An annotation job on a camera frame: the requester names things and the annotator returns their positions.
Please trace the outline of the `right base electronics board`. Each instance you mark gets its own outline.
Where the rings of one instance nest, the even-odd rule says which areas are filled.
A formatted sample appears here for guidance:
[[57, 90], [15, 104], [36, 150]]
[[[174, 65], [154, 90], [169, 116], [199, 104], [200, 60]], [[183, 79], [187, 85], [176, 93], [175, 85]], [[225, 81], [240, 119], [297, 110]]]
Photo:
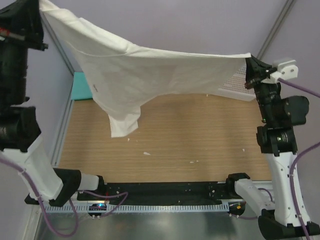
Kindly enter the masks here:
[[228, 214], [234, 217], [241, 216], [245, 212], [246, 202], [245, 201], [229, 202], [228, 207], [229, 207]]

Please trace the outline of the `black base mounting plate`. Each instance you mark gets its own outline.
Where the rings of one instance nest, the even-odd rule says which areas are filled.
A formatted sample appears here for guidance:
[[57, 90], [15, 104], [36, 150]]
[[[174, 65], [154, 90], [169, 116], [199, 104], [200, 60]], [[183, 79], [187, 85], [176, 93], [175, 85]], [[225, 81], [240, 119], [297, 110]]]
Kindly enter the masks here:
[[97, 190], [85, 190], [85, 195], [100, 195], [108, 200], [111, 196], [128, 193], [127, 205], [172, 205], [178, 202], [241, 199], [232, 186], [233, 180], [226, 182], [152, 182], [152, 183], [100, 183]]

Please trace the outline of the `folded teal t-shirt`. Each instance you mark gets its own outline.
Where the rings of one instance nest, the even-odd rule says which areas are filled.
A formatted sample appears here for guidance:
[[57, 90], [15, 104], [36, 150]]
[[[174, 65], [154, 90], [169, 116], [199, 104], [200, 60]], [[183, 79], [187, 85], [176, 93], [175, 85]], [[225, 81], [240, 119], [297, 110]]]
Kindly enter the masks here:
[[81, 101], [93, 98], [91, 89], [83, 72], [75, 72], [71, 89], [71, 100]]

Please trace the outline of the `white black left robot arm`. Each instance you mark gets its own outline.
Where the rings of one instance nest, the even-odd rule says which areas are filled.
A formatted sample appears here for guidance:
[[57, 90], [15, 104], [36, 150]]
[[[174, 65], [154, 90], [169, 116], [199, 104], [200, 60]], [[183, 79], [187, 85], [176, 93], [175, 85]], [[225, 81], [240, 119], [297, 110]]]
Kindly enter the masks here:
[[99, 175], [53, 168], [43, 145], [36, 108], [25, 107], [28, 51], [44, 51], [37, 0], [17, 0], [0, 11], [0, 151], [2, 162], [17, 169], [29, 194], [25, 202], [62, 207], [79, 191], [101, 200], [107, 192]]

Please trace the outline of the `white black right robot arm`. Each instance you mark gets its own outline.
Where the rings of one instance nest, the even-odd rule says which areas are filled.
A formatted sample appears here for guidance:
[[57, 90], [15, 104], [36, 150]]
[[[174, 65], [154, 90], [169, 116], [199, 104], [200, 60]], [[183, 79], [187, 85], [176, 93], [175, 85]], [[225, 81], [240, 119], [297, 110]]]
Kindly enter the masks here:
[[292, 59], [270, 65], [250, 56], [245, 62], [245, 87], [254, 91], [262, 117], [256, 139], [268, 162], [275, 199], [264, 196], [245, 173], [229, 175], [225, 192], [231, 198], [240, 196], [251, 207], [265, 239], [310, 239], [320, 227], [304, 204], [297, 170], [302, 154], [294, 133], [295, 126], [306, 123], [310, 103], [305, 96], [281, 97], [281, 85], [298, 76], [298, 67]]

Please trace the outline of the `left base electronics board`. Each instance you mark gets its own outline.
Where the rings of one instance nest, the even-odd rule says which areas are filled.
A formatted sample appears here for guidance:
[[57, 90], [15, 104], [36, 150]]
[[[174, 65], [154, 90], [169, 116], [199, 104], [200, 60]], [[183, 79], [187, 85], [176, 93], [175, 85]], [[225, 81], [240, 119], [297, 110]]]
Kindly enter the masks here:
[[89, 206], [88, 214], [93, 218], [99, 218], [105, 214], [108, 210], [108, 205], [106, 203], [94, 203]]

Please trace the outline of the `white perforated plastic basket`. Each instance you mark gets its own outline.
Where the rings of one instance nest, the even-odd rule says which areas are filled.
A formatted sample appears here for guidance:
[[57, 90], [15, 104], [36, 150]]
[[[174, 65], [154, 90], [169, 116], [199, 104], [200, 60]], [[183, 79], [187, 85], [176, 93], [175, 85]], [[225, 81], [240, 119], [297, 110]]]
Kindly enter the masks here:
[[240, 68], [223, 86], [221, 86], [217, 95], [220, 97], [250, 102], [256, 98], [254, 90], [246, 89], [246, 66]]

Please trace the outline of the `white printed t-shirt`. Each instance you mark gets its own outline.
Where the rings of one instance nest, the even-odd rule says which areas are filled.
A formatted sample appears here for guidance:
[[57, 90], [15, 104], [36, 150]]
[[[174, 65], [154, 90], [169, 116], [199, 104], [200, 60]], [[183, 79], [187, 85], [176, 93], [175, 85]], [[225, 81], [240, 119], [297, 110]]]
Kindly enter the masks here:
[[108, 114], [113, 138], [135, 131], [141, 106], [158, 96], [216, 94], [251, 56], [143, 47], [51, 1], [40, 1], [39, 9], [81, 67], [93, 100]]

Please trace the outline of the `base electronics board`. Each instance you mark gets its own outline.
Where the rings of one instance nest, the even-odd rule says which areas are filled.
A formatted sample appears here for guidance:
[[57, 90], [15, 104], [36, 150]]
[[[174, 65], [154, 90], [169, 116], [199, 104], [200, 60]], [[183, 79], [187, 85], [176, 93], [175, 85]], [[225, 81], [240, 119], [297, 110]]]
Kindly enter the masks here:
[[106, 203], [94, 203], [89, 206], [88, 214], [93, 218], [99, 218], [105, 214], [108, 210], [108, 205]]
[[228, 207], [229, 207], [228, 214], [234, 217], [241, 216], [245, 212], [246, 202], [245, 201], [229, 202]]

